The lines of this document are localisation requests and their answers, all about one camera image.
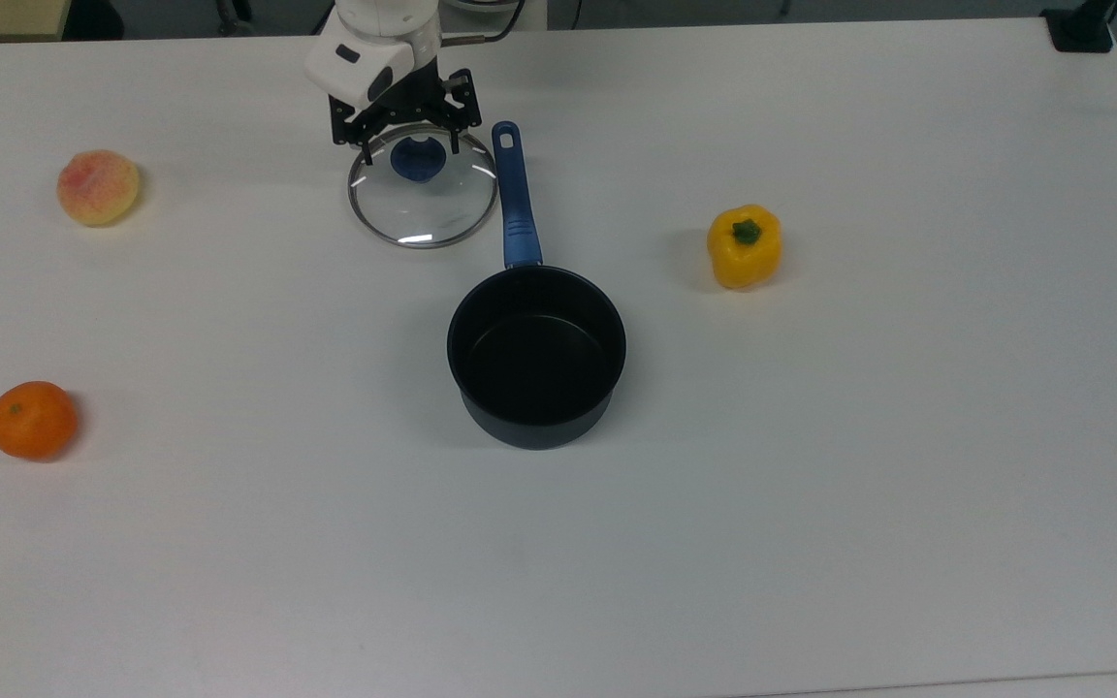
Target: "black mount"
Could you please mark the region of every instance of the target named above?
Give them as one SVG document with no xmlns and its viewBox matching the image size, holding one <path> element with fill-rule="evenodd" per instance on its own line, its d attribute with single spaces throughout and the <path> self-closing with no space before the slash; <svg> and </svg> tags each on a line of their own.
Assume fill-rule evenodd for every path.
<svg viewBox="0 0 1117 698">
<path fill-rule="evenodd" d="M 1041 10 L 1054 48 L 1063 54 L 1109 54 L 1114 39 L 1106 13 L 1111 4 L 1114 0 L 1085 0 L 1076 10 Z"/>
<path fill-rule="evenodd" d="M 360 146 L 364 163 L 373 164 L 369 142 L 389 125 L 429 122 L 451 133 L 451 152 L 459 153 L 459 134 L 480 125 L 474 74 L 468 68 L 448 79 L 438 76 L 438 59 L 411 71 L 382 93 L 381 99 L 355 114 L 354 107 L 330 97 L 330 131 L 336 145 Z"/>
</svg>

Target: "saucepan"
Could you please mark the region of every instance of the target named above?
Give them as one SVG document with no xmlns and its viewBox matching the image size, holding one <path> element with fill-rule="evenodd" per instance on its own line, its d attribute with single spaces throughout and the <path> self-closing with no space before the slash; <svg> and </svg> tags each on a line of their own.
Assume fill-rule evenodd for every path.
<svg viewBox="0 0 1117 698">
<path fill-rule="evenodd" d="M 585 278 L 541 264 L 519 128 L 493 127 L 505 270 L 465 296 L 447 362 L 480 428 L 519 448 L 555 448 L 592 429 L 627 356 L 623 321 Z"/>
</svg>

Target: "tangerine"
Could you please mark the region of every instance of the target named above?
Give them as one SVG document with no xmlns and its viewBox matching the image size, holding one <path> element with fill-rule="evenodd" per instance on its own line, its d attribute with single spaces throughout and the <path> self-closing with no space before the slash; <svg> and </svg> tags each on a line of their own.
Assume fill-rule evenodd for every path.
<svg viewBox="0 0 1117 698">
<path fill-rule="evenodd" d="M 77 426 L 76 403 L 54 383 L 28 381 L 0 398 L 0 451 L 17 459 L 52 459 Z"/>
</svg>

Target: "pot lid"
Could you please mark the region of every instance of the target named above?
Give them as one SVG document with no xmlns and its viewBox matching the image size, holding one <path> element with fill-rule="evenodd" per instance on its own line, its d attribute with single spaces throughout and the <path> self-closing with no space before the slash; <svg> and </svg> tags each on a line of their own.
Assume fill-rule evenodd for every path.
<svg viewBox="0 0 1117 698">
<path fill-rule="evenodd" d="M 347 176 L 351 208 L 394 245 L 432 248 L 458 242 L 484 224 L 497 199 L 488 147 L 468 133 L 429 124 L 394 128 L 370 142 L 373 164 L 356 156 Z"/>
</svg>

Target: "peach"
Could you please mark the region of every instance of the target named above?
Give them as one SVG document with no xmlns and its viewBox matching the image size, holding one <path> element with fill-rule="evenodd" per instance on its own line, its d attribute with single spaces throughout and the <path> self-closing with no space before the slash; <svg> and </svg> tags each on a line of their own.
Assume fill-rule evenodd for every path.
<svg viewBox="0 0 1117 698">
<path fill-rule="evenodd" d="M 58 203 L 82 224 L 107 224 L 123 216 L 141 191 L 141 173 L 115 151 L 77 153 L 58 173 Z"/>
</svg>

